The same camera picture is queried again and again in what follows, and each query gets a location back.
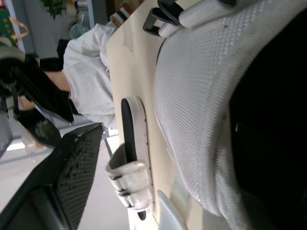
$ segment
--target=white mesh fabric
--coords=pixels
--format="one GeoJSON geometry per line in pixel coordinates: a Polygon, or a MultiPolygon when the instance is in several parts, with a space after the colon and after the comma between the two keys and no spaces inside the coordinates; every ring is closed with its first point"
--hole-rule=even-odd
{"type": "MultiPolygon", "coordinates": [[[[252,60],[306,6],[307,0],[259,0],[175,32],[159,56],[155,106],[161,130],[188,191],[204,209],[223,215],[232,229],[250,225],[233,175],[231,148],[223,138],[227,132],[221,131],[223,117],[252,60]]],[[[211,15],[210,10],[198,14],[211,15]]]]}

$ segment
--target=wooden desk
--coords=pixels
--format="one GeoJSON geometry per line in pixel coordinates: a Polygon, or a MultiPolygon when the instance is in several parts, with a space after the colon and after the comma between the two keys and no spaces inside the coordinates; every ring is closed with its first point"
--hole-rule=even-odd
{"type": "MultiPolygon", "coordinates": [[[[173,181],[178,173],[176,164],[167,152],[167,144],[156,121],[154,108],[154,74],[158,50],[163,38],[145,33],[143,24],[157,0],[145,1],[137,11],[112,35],[106,48],[110,76],[113,87],[115,114],[121,143],[123,129],[121,119],[121,99],[139,96],[146,112],[148,139],[153,185],[156,197],[154,218],[139,221],[134,212],[129,211],[130,229],[157,229],[159,204],[157,190],[170,196],[173,181]]],[[[202,208],[191,198],[190,212],[185,222],[190,230],[201,229],[202,208]]]]}

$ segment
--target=potted plant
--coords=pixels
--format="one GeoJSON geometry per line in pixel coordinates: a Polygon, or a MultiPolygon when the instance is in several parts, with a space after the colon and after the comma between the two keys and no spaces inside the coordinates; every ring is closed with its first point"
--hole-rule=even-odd
{"type": "Polygon", "coordinates": [[[62,15],[62,11],[65,10],[65,0],[41,0],[44,7],[47,8],[47,12],[50,13],[53,19],[56,18],[57,15],[62,15]]]}

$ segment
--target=white hoodie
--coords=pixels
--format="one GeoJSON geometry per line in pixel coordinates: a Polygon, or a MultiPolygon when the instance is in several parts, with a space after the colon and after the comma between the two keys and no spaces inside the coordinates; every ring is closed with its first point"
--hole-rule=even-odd
{"type": "Polygon", "coordinates": [[[63,72],[71,87],[70,99],[80,114],[106,127],[116,128],[106,42],[115,32],[97,24],[71,40],[64,54],[63,72]]]}

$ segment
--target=person's arm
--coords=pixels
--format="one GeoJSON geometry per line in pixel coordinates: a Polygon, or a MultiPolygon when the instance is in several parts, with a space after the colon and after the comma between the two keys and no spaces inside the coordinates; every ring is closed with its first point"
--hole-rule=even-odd
{"type": "Polygon", "coordinates": [[[62,71],[45,73],[60,90],[71,92],[71,87],[62,71]]]}

